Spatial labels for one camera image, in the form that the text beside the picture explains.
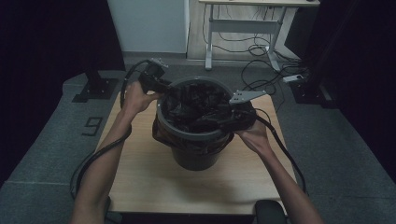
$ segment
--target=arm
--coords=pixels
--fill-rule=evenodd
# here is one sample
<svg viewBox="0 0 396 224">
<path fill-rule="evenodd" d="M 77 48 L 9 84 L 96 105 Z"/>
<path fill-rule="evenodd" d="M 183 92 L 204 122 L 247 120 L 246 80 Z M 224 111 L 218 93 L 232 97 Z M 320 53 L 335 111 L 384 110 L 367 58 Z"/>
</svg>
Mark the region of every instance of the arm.
<svg viewBox="0 0 396 224">
<path fill-rule="evenodd" d="M 266 127 L 256 121 L 250 130 L 237 132 L 237 134 L 262 159 L 285 205 L 291 223 L 324 223 L 315 206 L 291 178 L 271 149 Z"/>
<path fill-rule="evenodd" d="M 139 82 L 128 86 L 124 106 L 98 149 L 125 135 L 134 117 L 160 96 L 159 93 L 146 95 Z M 88 168 L 75 200 L 70 223 L 104 223 L 106 200 L 116 176 L 122 147 L 123 143 L 112 148 Z"/>
</svg>

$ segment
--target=desk leg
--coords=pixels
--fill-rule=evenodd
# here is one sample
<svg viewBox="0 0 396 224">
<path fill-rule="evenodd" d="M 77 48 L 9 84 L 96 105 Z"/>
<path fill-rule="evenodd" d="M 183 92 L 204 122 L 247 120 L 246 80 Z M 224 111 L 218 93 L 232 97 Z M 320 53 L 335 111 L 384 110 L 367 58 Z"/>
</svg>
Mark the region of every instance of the desk leg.
<svg viewBox="0 0 396 224">
<path fill-rule="evenodd" d="M 213 6 L 210 5 L 210 17 L 209 17 L 209 29 L 207 32 L 207 44 L 206 44 L 206 58 L 205 58 L 205 69 L 212 70 L 212 22 L 213 22 Z"/>
<path fill-rule="evenodd" d="M 279 68 L 279 65 L 277 64 L 276 56 L 274 54 L 274 49 L 275 49 L 275 44 L 276 44 L 277 38 L 279 37 L 280 28 L 282 28 L 283 19 L 285 18 L 285 14 L 286 14 L 286 7 L 282 7 L 282 13 L 281 13 L 279 19 L 277 20 L 274 37 L 271 39 L 270 46 L 266 47 L 268 58 L 270 59 L 271 65 L 278 72 L 280 71 L 280 68 Z"/>
</svg>

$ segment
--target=black object in bucket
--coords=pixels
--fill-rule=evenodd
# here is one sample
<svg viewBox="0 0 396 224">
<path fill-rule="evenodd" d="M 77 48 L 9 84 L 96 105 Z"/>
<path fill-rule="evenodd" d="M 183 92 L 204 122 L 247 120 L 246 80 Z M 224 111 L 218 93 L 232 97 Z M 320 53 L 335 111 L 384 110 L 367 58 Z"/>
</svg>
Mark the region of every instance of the black object in bucket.
<svg viewBox="0 0 396 224">
<path fill-rule="evenodd" d="M 171 85 L 173 90 L 158 102 L 153 137 L 172 148 L 180 166 L 207 169 L 233 140 L 233 133 L 224 133 L 210 122 L 231 115 L 228 102 L 233 93 L 208 77 L 185 78 Z"/>
</svg>

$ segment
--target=gray carpet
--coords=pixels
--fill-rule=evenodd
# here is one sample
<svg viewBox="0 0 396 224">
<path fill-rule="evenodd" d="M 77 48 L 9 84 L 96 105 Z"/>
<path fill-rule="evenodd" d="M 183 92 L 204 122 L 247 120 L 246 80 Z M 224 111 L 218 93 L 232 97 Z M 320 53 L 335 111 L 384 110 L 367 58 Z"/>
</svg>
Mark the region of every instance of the gray carpet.
<svg viewBox="0 0 396 224">
<path fill-rule="evenodd" d="M 210 76 L 233 90 L 241 90 L 242 68 L 243 65 L 225 63 L 206 72 L 202 65 L 171 65 L 164 78 Z M 105 71 L 101 75 L 122 80 L 125 72 Z M 270 79 L 274 73 L 255 65 L 246 75 L 248 81 L 254 81 Z M 85 83 L 84 75 L 64 83 L 64 96 L 57 109 L 1 188 L 0 223 L 67 223 L 73 207 L 70 177 L 81 160 L 95 149 L 116 97 L 113 93 L 110 100 L 72 103 Z M 396 186 L 340 111 L 320 105 L 298 105 L 288 85 L 280 86 L 281 89 L 276 85 L 273 101 L 276 108 L 281 105 L 277 115 L 282 133 L 290 154 L 304 173 L 310 198 L 325 221 L 395 223 Z M 89 118 L 103 118 L 95 136 L 83 135 L 95 131 L 86 127 Z"/>
</svg>

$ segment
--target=power strip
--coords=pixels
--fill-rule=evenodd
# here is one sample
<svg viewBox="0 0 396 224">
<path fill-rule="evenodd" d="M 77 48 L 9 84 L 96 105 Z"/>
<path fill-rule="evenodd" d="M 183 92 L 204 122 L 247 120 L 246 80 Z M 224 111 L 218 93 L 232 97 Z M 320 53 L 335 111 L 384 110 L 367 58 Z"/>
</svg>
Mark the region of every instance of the power strip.
<svg viewBox="0 0 396 224">
<path fill-rule="evenodd" d="M 303 76 L 301 75 L 295 75 L 295 76 L 289 76 L 289 77 L 283 77 L 283 82 L 292 82 L 292 81 L 297 81 L 297 80 L 303 80 Z"/>
</svg>

